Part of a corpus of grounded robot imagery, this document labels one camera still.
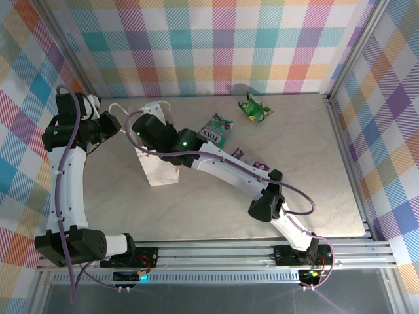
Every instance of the candy wrapper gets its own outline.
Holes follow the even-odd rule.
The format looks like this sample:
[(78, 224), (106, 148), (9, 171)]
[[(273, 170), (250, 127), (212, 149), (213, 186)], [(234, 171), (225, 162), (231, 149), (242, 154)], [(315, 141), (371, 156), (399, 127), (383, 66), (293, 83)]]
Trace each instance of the candy wrapper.
[(236, 149), (235, 152), (232, 153), (233, 157), (239, 159), (239, 161), (244, 162), (245, 164), (252, 166), (254, 168), (260, 169), (260, 170), (265, 170), (268, 171), (269, 167), (268, 165), (262, 164), (261, 162), (258, 162), (256, 159), (254, 159), (252, 156), (250, 156), (249, 154), (246, 154), (244, 151), (242, 151), (239, 148)]
[(223, 147), (231, 127), (233, 127), (233, 121), (224, 120), (216, 113), (199, 133), (214, 144)]
[(270, 115), (274, 111), (266, 106), (265, 103), (256, 100), (255, 96), (246, 93), (247, 102), (238, 103), (238, 106), (243, 110), (244, 113), (249, 117), (253, 122), (260, 122), (265, 119), (266, 116)]

